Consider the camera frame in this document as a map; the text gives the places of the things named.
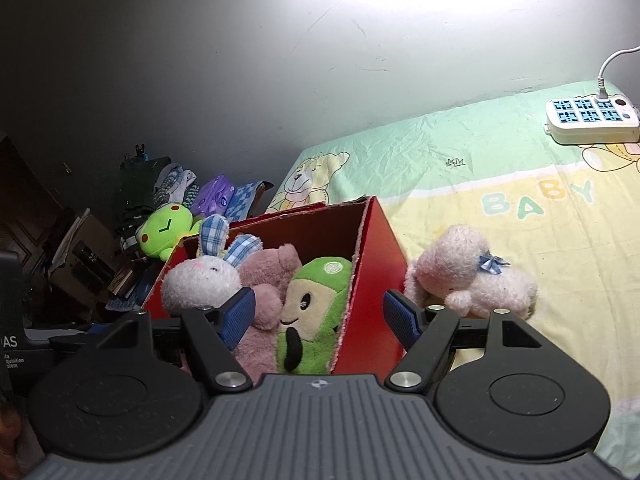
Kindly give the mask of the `mauve teddy bear plush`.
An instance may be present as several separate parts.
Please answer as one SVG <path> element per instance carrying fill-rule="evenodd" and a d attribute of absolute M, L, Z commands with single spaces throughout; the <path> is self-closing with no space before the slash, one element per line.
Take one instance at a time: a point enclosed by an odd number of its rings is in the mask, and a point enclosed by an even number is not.
<path fill-rule="evenodd" d="M 255 313 L 233 354 L 254 384 L 277 371 L 280 315 L 288 284 L 301 267 L 292 244 L 258 250 L 240 265 L 242 285 L 254 292 Z"/>

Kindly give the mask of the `white bunny plush plaid ears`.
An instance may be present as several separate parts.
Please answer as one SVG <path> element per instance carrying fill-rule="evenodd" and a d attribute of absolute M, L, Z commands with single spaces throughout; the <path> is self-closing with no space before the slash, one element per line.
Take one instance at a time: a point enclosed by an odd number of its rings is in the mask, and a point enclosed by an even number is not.
<path fill-rule="evenodd" d="M 160 296 L 166 312 L 179 315 L 200 307 L 219 308 L 242 288 L 240 265 L 262 250 L 262 240 L 239 234 L 226 246 L 228 236 L 229 222 L 221 214 L 202 221 L 200 255 L 180 262 L 164 277 Z"/>

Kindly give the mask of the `pink fluffy plush blue bow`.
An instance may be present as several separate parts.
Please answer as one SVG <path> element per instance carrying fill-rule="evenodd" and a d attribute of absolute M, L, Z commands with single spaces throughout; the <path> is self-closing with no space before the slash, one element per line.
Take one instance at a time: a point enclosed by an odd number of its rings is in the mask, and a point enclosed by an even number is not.
<path fill-rule="evenodd" d="M 419 307 L 427 300 L 461 316 L 488 318 L 506 309 L 520 318 L 535 310 L 538 287 L 525 271 L 489 249 L 488 240 L 466 224 L 456 224 L 409 262 L 404 295 Z"/>

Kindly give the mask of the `green hooded plush doll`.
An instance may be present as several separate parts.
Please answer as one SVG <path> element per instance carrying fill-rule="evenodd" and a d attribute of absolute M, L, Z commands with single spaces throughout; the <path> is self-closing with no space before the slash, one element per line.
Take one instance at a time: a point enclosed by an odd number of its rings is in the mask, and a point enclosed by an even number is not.
<path fill-rule="evenodd" d="M 280 373 L 324 375 L 329 369 L 346 311 L 352 263 L 320 257 L 304 264 L 288 283 L 280 315 Z"/>

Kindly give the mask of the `red cardboard box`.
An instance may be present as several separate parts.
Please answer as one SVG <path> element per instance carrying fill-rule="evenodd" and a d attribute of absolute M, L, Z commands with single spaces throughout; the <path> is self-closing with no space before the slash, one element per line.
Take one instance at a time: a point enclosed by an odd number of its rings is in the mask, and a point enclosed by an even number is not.
<path fill-rule="evenodd" d="M 292 244 L 302 266 L 320 257 L 342 257 L 352 263 L 346 311 L 329 374 L 371 373 L 384 378 L 398 363 L 402 348 L 385 323 L 383 298 L 388 290 L 401 288 L 407 266 L 376 198 L 305 206 L 229 224 L 226 246 L 239 234 L 256 235 L 262 249 Z M 143 304 L 152 318 L 172 315 L 164 310 L 160 296 L 167 272 L 199 255 L 197 235 L 180 240 Z"/>

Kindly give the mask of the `blue checkered cloth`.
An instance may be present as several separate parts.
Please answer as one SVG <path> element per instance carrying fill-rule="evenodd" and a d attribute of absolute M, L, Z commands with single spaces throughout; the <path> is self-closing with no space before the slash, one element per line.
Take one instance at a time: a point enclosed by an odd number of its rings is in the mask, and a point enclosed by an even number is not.
<path fill-rule="evenodd" d="M 230 222 L 246 220 L 250 216 L 250 211 L 270 188 L 273 188 L 273 184 L 265 180 L 238 186 L 234 190 L 227 207 L 227 219 Z"/>

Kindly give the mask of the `green frog plush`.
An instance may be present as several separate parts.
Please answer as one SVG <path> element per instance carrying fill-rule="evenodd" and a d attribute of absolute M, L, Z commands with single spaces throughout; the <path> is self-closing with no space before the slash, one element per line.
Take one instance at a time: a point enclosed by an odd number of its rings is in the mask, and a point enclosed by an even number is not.
<path fill-rule="evenodd" d="M 183 237 L 198 234 L 201 223 L 194 219 L 188 207 L 166 204 L 140 226 L 137 241 L 146 256 L 167 261 Z"/>

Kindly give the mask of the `purple plastic pack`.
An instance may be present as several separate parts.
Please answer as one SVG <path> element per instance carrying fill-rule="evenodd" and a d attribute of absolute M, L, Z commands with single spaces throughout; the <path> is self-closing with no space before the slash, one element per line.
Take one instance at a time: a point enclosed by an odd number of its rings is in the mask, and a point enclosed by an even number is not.
<path fill-rule="evenodd" d="M 191 204 L 190 211 L 194 217 L 208 217 L 211 214 L 226 214 L 235 187 L 223 174 L 208 181 L 198 191 Z"/>

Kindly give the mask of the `pastel baby print bed sheet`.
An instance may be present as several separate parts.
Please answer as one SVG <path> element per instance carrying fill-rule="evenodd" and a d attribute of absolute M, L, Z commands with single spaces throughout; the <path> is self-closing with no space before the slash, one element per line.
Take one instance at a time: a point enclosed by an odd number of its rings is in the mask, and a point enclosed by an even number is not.
<path fill-rule="evenodd" d="M 450 226 L 474 226 L 493 254 L 537 282 L 532 324 L 603 382 L 612 415 L 599 455 L 639 472 L 639 150 L 563 146 L 547 102 L 590 81 L 395 122 L 311 148 L 290 180 L 326 170 L 314 199 L 380 202 L 415 259 Z"/>

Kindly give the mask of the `white power strip blue sockets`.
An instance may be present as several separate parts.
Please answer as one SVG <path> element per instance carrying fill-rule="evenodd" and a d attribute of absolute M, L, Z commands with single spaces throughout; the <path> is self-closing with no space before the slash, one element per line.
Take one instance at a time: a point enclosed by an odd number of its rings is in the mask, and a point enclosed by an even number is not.
<path fill-rule="evenodd" d="M 623 94 L 607 100 L 578 96 L 546 103 L 544 132 L 557 144 L 613 144 L 639 141 L 639 112 Z"/>

